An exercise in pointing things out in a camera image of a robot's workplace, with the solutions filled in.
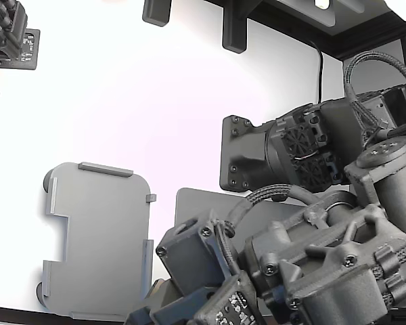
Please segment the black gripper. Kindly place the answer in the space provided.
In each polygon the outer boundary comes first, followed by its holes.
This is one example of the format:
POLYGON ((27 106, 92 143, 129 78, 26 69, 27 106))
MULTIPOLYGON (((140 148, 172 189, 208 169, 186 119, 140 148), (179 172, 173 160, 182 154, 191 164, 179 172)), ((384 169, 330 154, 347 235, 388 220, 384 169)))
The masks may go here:
POLYGON ((266 324, 252 282, 246 272, 240 272, 224 281, 213 296, 211 287, 202 287, 151 312, 147 303, 140 303, 128 314, 124 325, 150 325, 152 321, 176 324, 188 320, 198 325, 266 324))

